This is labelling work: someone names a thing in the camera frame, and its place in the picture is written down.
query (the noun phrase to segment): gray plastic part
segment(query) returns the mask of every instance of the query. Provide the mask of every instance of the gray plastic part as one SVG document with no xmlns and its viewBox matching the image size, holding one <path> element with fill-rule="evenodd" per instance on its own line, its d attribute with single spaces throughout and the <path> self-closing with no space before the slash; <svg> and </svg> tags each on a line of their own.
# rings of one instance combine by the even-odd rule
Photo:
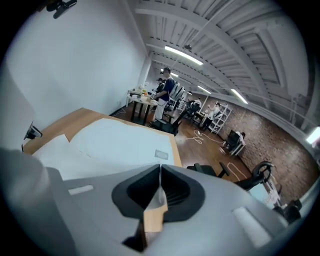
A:
<svg viewBox="0 0 320 256">
<path fill-rule="evenodd" d="M 147 255 L 249 255 L 256 251 L 233 210 L 245 207 L 269 232 L 272 238 L 285 230 L 286 221 L 245 190 L 217 177 L 193 170 L 163 165 L 200 182 L 205 190 L 201 209 L 187 221 L 168 222 Z"/>
<path fill-rule="evenodd" d="M 101 177 L 66 180 L 68 190 L 92 185 L 93 190 L 76 194 L 72 200 L 98 227 L 106 230 L 119 243 L 134 236 L 139 224 L 138 219 L 124 217 L 112 201 L 112 190 L 119 183 L 137 175 L 153 165 Z"/>
<path fill-rule="evenodd" d="M 188 220 L 166 222 L 143 252 L 122 244 L 135 234 L 138 220 L 123 217 L 111 194 L 120 182 L 151 165 L 108 176 L 63 181 L 58 170 L 44 168 L 32 156 L 0 149 L 0 182 L 4 199 L 25 233 L 50 255 L 163 256 L 249 255 L 258 252 L 233 211 L 246 208 L 275 238 L 286 221 L 245 190 L 221 178 L 163 165 L 198 181 L 205 190 L 203 206 Z M 71 196 L 68 189 L 92 185 Z"/>
</svg>

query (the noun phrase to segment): table leg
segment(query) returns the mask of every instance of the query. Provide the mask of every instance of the table leg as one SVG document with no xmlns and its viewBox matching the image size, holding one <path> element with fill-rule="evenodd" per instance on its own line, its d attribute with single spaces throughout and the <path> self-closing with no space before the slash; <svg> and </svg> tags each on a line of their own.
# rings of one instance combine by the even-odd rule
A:
<svg viewBox="0 0 320 256">
<path fill-rule="evenodd" d="M 242 144 L 239 144 L 238 146 L 236 146 L 236 148 L 235 148 L 234 150 L 232 150 L 232 151 L 230 152 L 231 156 L 232 156 L 235 152 L 237 152 L 237 150 L 241 147 L 241 145 L 242 145 Z"/>
<path fill-rule="evenodd" d="M 133 110 L 132 110 L 132 115 L 131 115 L 131 122 L 134 121 L 136 106 L 137 106 L 137 102 L 135 101 L 135 102 L 133 103 Z"/>
<path fill-rule="evenodd" d="M 144 105 L 141 103 L 141 107 L 140 107 L 140 111 L 139 111 L 139 115 L 138 115 L 139 118 L 141 117 L 141 112 L 142 112 L 143 107 L 144 107 Z"/>
<path fill-rule="evenodd" d="M 240 151 L 244 149 L 244 147 L 245 145 L 242 145 L 242 147 L 237 151 L 237 153 L 235 153 L 235 155 L 237 156 L 240 153 Z"/>
<path fill-rule="evenodd" d="M 146 107 L 146 113 L 144 114 L 143 126 L 146 124 L 148 113 L 149 113 L 150 105 Z"/>
</svg>

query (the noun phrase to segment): ceiling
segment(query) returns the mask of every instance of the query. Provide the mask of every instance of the ceiling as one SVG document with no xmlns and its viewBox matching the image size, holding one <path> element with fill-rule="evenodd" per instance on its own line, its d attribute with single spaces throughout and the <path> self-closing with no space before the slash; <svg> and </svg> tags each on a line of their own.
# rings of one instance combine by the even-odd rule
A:
<svg viewBox="0 0 320 256">
<path fill-rule="evenodd" d="M 200 85 L 220 99 L 238 100 L 231 91 L 235 89 L 249 104 L 306 129 L 301 116 L 308 114 L 310 121 L 314 115 L 315 67 L 299 31 L 275 2 L 137 0 L 132 9 L 154 69 L 169 66 L 187 90 L 202 92 Z M 307 123 L 314 127 L 316 122 Z"/>
</svg>

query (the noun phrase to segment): white table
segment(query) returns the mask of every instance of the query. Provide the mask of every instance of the white table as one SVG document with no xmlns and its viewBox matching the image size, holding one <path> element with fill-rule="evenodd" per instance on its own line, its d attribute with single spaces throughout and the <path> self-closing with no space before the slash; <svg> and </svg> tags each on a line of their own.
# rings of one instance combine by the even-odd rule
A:
<svg viewBox="0 0 320 256">
<path fill-rule="evenodd" d="M 146 124 L 146 121 L 147 121 L 147 116 L 148 116 L 148 113 L 149 113 L 150 106 L 152 106 L 152 107 L 153 106 L 157 106 L 158 103 L 154 99 L 151 100 L 151 101 L 146 101 L 146 100 L 141 100 L 140 98 L 132 98 L 129 94 L 127 95 L 127 99 L 134 102 L 132 115 L 131 115 L 131 122 L 144 126 Z M 139 110 L 138 117 L 135 118 L 135 112 L 136 112 L 137 103 L 140 103 L 141 107 L 140 107 L 140 110 Z M 147 107 L 146 107 L 146 111 L 145 111 L 145 114 L 144 114 L 144 119 L 142 120 L 141 119 L 141 113 L 142 113 L 142 109 L 143 109 L 144 105 L 147 105 Z"/>
<path fill-rule="evenodd" d="M 236 148 L 235 149 L 233 149 L 231 152 L 230 152 L 230 154 L 233 156 L 233 155 L 235 155 L 235 156 L 237 156 L 239 153 L 240 153 L 240 151 L 241 150 L 243 150 L 244 149 L 244 147 L 245 147 L 245 143 L 239 143 L 239 145 L 238 146 L 236 146 Z"/>
<path fill-rule="evenodd" d="M 128 90 L 127 95 L 130 95 L 130 94 L 141 95 L 141 93 L 138 92 L 137 90 Z M 132 99 L 132 98 L 129 98 L 129 97 L 126 98 L 126 103 L 125 103 L 125 106 L 126 106 L 126 107 L 128 107 L 128 104 L 130 103 L 130 99 Z"/>
</svg>

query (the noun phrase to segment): bag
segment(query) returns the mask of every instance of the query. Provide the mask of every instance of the bag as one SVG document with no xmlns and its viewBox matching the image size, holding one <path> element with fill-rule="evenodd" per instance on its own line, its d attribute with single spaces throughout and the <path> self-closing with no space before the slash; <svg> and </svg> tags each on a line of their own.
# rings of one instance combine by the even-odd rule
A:
<svg viewBox="0 0 320 256">
<path fill-rule="evenodd" d="M 182 94 L 185 91 L 185 88 L 182 85 L 180 85 L 179 82 L 175 82 L 174 80 L 173 82 L 174 82 L 174 87 L 170 92 L 169 97 L 172 98 L 174 101 L 177 101 L 179 98 L 181 98 Z"/>
</svg>

